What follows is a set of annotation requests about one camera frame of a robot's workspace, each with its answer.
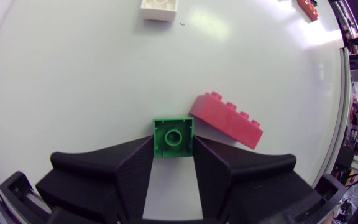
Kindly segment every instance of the black plastic part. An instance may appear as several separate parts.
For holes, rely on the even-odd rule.
[[[47,222],[47,224],[98,224],[99,222],[94,222],[87,218],[75,215],[74,213],[68,212],[59,207],[53,209],[53,212]]]
[[[270,156],[248,152],[195,137],[193,156],[204,218],[219,218],[231,185],[292,171],[293,155]]]
[[[313,190],[293,171],[293,155],[269,156],[195,137],[204,218],[229,223],[318,223],[345,188],[330,175]]]
[[[142,218],[153,146],[146,137],[93,152],[53,153],[53,170],[37,189],[48,204],[97,222]]]
[[[16,172],[0,185],[1,192],[13,208],[27,223],[46,223],[49,214],[30,203],[25,196],[32,190],[27,177],[22,172]]]
[[[335,169],[338,172],[349,170],[353,162],[354,152],[349,146],[342,146],[335,161]]]
[[[290,154],[256,154],[197,136],[193,142],[202,220],[142,219],[152,137],[84,154],[52,154],[54,169],[37,184],[51,215],[43,216],[37,205],[12,196],[15,189],[31,188],[24,174],[14,174],[1,187],[29,223],[58,224],[312,224],[345,192],[330,175],[313,190],[293,171],[296,159]]]

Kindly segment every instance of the white table surface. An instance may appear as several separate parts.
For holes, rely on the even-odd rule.
[[[254,152],[296,155],[312,184],[333,138],[343,45],[318,4],[310,22],[296,1],[180,0],[169,23],[144,21],[140,1],[15,1],[0,29],[0,182],[20,170],[34,186],[51,153],[151,135],[155,116],[186,116],[216,91],[260,123]],[[195,134],[246,149],[198,120]],[[192,157],[154,159],[144,217],[202,217]]]

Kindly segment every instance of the lego brick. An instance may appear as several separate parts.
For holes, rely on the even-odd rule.
[[[142,0],[140,10],[143,19],[174,21],[178,0]]]
[[[313,3],[310,0],[296,0],[298,5],[306,13],[311,21],[316,21],[318,17],[317,10],[314,8]]]
[[[154,157],[193,156],[194,119],[153,119]]]
[[[221,101],[218,93],[205,93],[197,97],[189,114],[203,120],[231,138],[251,149],[255,149],[263,131],[257,121],[249,121],[245,112],[236,112],[236,106]]]

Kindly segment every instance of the hand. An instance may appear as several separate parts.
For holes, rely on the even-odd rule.
[[[354,103],[354,104],[357,104],[357,102],[358,102],[357,96],[356,96],[356,95],[353,95],[353,103]]]

